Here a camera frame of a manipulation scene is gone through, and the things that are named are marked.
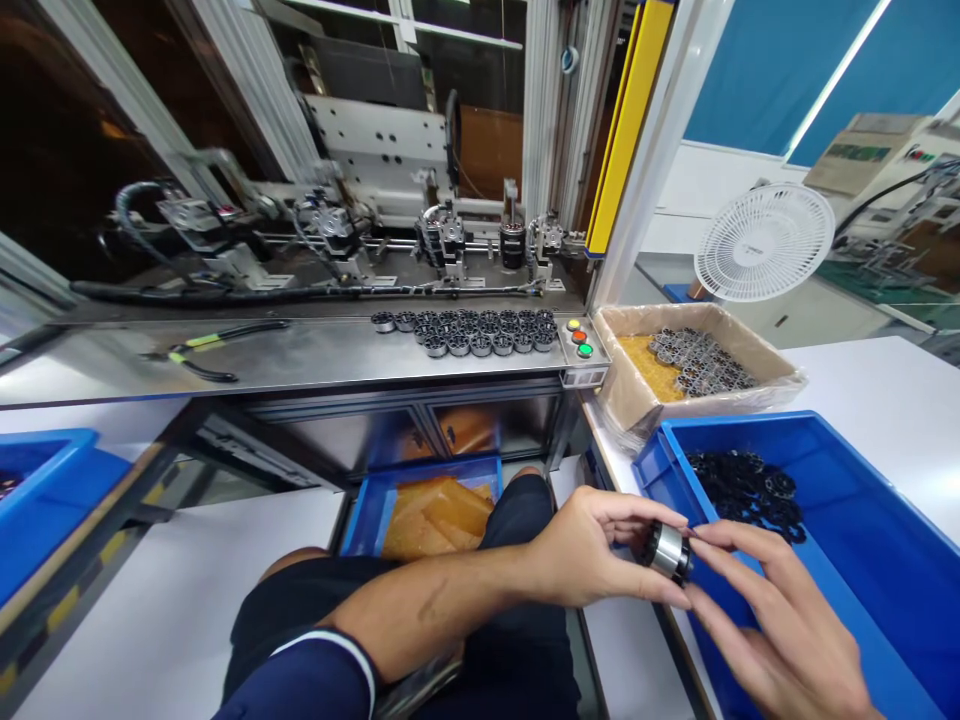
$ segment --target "fan grille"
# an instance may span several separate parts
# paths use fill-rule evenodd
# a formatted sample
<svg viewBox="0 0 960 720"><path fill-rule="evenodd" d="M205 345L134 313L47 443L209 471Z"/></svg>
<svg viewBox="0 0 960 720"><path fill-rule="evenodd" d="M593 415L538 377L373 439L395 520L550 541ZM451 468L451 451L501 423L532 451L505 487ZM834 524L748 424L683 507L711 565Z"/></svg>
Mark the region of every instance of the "fan grille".
<svg viewBox="0 0 960 720"><path fill-rule="evenodd" d="M781 295L813 274L833 242L826 199L802 185L759 187L714 218L695 256L697 279L723 300Z"/></svg>

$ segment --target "blue plastic bin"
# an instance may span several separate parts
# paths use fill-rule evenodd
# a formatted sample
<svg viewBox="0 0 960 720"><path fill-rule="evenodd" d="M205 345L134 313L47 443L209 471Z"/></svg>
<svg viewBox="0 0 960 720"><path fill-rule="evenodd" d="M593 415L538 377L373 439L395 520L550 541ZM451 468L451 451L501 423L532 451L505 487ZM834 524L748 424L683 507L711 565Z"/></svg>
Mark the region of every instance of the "blue plastic bin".
<svg viewBox="0 0 960 720"><path fill-rule="evenodd" d="M129 470L93 430L0 435L0 471L23 482L0 501L0 605L20 589Z"/></svg>
<svg viewBox="0 0 960 720"><path fill-rule="evenodd" d="M453 475L465 487L490 485L493 502L503 492L500 457L483 457L450 463L430 463L417 467L368 475L360 488L357 506L347 528L341 555L375 555L383 552L393 507L397 502L397 485Z"/></svg>
<svg viewBox="0 0 960 720"><path fill-rule="evenodd" d="M730 450L758 453L796 481L807 541L794 549L856 637L877 708L889 718L960 717L957 547L814 412L667 420L634 469L650 497L691 525L714 522L685 455ZM738 556L760 572L755 560ZM746 601L704 563L695 563L692 579L737 625L758 627ZM760 718L691 619L724 714Z"/></svg>

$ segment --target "person's knee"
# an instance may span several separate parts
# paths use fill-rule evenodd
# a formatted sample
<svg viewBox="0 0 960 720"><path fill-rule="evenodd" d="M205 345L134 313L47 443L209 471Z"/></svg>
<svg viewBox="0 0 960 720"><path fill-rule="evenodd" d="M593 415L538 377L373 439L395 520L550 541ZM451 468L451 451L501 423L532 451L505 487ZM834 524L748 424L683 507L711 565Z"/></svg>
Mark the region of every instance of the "person's knee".
<svg viewBox="0 0 960 720"><path fill-rule="evenodd" d="M512 478L510 478L510 482L522 477L526 477L527 475L536 475L541 480L543 479L543 474L540 472L540 468L538 468L536 465L527 465L525 468L521 468L520 472L516 473Z"/></svg>
<svg viewBox="0 0 960 720"><path fill-rule="evenodd" d="M260 576L260 580L258 580L257 582L261 583L271 575L275 575L281 570L288 568L291 565L296 565L299 562L303 562L304 560L315 560L316 558L324 558L329 556L330 556L330 553L328 553L323 548L318 548L318 547L297 548L296 550L293 550L292 552L288 552L283 557L275 560L270 565L270 567L267 568L266 572L264 572L263 575Z"/></svg>

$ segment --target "green-handled pliers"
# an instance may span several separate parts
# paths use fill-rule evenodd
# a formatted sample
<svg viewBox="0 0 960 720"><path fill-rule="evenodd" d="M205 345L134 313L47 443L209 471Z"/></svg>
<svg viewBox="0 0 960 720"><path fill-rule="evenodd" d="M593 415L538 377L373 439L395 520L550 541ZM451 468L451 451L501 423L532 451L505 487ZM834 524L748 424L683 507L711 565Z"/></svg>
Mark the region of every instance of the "green-handled pliers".
<svg viewBox="0 0 960 720"><path fill-rule="evenodd" d="M282 330L290 327L289 320L263 320L261 322L250 323L249 325L239 325L228 330L211 333L202 337L193 338L178 345L171 345L165 353L142 353L141 357L148 360L170 360L177 365L186 368L197 377L203 378L209 382L230 383L236 382L239 378L233 373L220 372L219 370L207 370L196 363L187 359L187 353L204 345L210 345L215 342L232 340L234 338L251 335L253 333L264 332L266 330Z"/></svg>

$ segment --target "white table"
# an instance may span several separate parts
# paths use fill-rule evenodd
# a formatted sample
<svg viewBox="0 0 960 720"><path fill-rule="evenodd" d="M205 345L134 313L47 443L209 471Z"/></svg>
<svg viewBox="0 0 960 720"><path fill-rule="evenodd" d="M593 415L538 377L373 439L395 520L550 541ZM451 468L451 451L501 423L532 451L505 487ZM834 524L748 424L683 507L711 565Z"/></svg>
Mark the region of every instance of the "white table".
<svg viewBox="0 0 960 720"><path fill-rule="evenodd" d="M810 383L791 405L778 410L818 412L960 545L960 370L898 337L796 348L783 354L803 368ZM584 412L599 449L598 461L617 490L642 495L632 457L603 428L596 401L585 402ZM556 474L553 480L556 486ZM669 656L658 656L662 649L650 645L651 636L660 633L652 611L638 610L636 605L645 604L634 601L596 607L602 605L604 612L586 617L610 716L637 717L642 709L644 716L658 720L692 718L685 695L662 691L667 687L673 692L680 680L675 667L676 677L664 671L664 665L672 664ZM672 612L714 714L720 717L690 621L686 613Z"/></svg>
<svg viewBox="0 0 960 720"><path fill-rule="evenodd" d="M277 558L329 546L343 497L298 490L181 510L152 527L16 720L212 717L240 603Z"/></svg>

